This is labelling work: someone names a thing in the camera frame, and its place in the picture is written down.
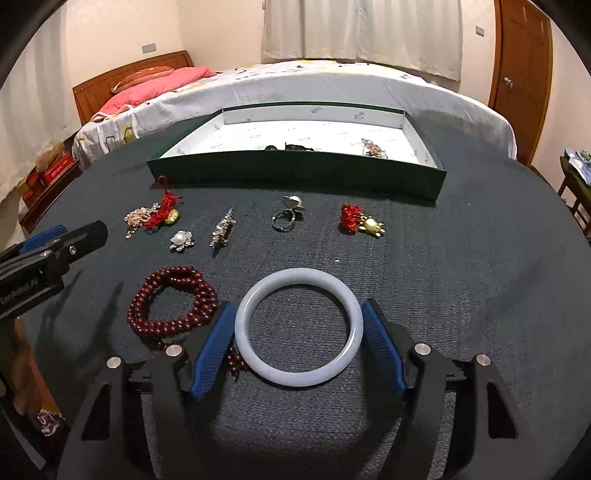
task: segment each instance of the white bangle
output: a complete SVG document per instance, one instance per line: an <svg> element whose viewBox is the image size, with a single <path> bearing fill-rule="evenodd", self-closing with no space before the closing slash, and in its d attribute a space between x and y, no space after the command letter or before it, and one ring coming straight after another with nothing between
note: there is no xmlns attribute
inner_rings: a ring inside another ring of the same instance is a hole
<svg viewBox="0 0 591 480"><path fill-rule="evenodd" d="M351 326L349 339L340 353L323 367L308 372L285 372L267 365L254 352L249 330L252 314L269 293L287 285L314 285L331 292L345 307ZM338 278L313 268L288 268L257 282L242 299L234 327L236 344L244 361L263 378L287 387L308 387L326 382L341 373L351 362L363 337L363 315L353 292Z"/></svg>

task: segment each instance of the red bead necklace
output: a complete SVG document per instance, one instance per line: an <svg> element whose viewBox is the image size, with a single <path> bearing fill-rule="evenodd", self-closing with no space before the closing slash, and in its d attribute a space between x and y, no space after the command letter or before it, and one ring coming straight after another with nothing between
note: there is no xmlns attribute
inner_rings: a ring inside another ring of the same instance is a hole
<svg viewBox="0 0 591 480"><path fill-rule="evenodd" d="M192 308L185 317L171 322L148 320L148 301L156 290L166 287L194 293L195 301ZM163 349L166 345L162 338L189 332L194 327L207 324L218 307L216 290L203 280L201 272L193 267L160 268L146 278L139 292L131 300L127 311L127 323L140 337L157 339L157 348Z"/></svg>

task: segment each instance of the pink pillow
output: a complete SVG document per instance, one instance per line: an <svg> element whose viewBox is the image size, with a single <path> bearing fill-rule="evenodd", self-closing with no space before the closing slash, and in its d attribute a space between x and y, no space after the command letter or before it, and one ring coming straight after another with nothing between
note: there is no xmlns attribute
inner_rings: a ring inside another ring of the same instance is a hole
<svg viewBox="0 0 591 480"><path fill-rule="evenodd" d="M127 90L129 87L139 85L140 83L147 82L148 80L166 77L166 75L170 75L173 70L174 69L171 67L151 67L149 69L140 70L138 72L132 73L131 75L127 75L127 77L125 77L111 89L111 93L123 92L123 90Z"/></svg>
<svg viewBox="0 0 591 480"><path fill-rule="evenodd" d="M149 80L139 85L123 90L123 92L111 97L102 108L95 113L90 121L102 122L106 118L118 113L130 110L152 98L181 88L201 78L213 77L216 73L207 67L185 67L176 69L166 77Z"/></svg>

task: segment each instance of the white bedsheet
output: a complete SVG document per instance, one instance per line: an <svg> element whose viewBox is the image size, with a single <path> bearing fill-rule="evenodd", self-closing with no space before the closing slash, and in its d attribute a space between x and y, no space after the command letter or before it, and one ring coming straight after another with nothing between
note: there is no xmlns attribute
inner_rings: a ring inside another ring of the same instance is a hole
<svg viewBox="0 0 591 480"><path fill-rule="evenodd" d="M509 122L486 105L419 77L375 64L294 60L228 70L165 93L76 135L73 153L83 167L136 138L220 108L266 102L346 102L399 108L428 116L517 156Z"/></svg>

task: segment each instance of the red box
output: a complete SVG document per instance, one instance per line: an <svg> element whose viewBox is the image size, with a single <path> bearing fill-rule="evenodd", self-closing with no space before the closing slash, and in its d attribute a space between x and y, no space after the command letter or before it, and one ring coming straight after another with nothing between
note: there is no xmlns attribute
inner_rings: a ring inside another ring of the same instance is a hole
<svg viewBox="0 0 591 480"><path fill-rule="evenodd" d="M45 172L41 174L43 184L48 187L55 182L70 166L74 163L74 158L69 152L65 152L60 158L51 164Z"/></svg>
<svg viewBox="0 0 591 480"><path fill-rule="evenodd" d="M35 169L31 170L31 173L27 176L25 182L19 184L19 191L22 192L22 199L24 200L25 205L29 208L33 206L35 201L45 191L45 187Z"/></svg>

